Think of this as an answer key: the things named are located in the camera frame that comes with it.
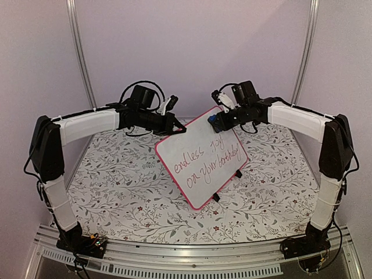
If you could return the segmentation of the blue whiteboard eraser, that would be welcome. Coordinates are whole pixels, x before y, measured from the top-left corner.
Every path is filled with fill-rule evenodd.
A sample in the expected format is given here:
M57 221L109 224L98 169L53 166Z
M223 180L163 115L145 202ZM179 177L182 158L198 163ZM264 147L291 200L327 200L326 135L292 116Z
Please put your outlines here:
M218 115L209 116L208 123L211 124L214 129L217 129L217 130L220 129Z

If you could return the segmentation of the pink framed whiteboard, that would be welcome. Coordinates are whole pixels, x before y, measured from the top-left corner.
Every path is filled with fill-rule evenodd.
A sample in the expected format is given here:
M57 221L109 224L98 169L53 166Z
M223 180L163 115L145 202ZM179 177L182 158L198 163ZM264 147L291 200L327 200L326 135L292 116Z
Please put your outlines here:
M155 145L155 152L195 210L201 209L224 183L248 162L234 130L216 133L208 118L223 110L215 106L185 125L183 134Z

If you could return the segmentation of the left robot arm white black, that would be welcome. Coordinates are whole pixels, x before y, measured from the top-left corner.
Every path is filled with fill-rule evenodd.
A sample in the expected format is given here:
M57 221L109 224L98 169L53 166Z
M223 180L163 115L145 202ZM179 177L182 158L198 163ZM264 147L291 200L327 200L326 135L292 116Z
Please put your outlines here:
M171 112L178 98L166 98L161 89L144 87L139 81L130 86L129 98L120 98L99 108L49 118L41 116L35 124L27 163L37 177L41 199L52 213L55 224L64 232L64 243L73 252L82 252L84 236L73 230L79 226L65 186L63 147L97 133L140 127L155 135L181 134L186 128Z

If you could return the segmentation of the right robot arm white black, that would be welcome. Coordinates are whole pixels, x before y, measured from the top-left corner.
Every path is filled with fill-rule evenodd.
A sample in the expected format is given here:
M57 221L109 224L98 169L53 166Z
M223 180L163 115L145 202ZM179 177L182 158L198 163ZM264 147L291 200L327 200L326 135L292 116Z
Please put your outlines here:
M273 124L308 136L321 145L319 157L320 192L315 210L307 225L310 232L301 239L301 249L313 253L323 244L323 236L334 220L335 211L347 192L347 176L351 161L357 160L348 118L345 115L325 115L290 104L280 97L261 98L251 81L229 83L234 100L218 89L211 96L223 111L208 122L215 132L228 131L247 123Z

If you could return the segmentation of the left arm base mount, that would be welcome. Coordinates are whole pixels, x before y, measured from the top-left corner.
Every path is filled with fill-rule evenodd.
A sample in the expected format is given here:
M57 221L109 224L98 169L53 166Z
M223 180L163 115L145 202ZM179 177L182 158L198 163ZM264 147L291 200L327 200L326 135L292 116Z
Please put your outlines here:
M59 224L56 224L59 230L59 239L56 247L68 252L76 253L78 255L84 255L89 257L95 257L102 259L108 238L98 233L92 235L84 235L80 223L77 223L69 231L65 231L60 228Z

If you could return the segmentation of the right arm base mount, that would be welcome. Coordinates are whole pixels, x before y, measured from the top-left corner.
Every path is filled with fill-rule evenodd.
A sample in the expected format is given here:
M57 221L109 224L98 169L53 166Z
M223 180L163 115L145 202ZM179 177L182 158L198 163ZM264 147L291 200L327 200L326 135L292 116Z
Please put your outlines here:
M281 241L280 251L285 259L297 258L299 267L308 274L317 273L328 259L331 244L328 236L318 238L310 233Z

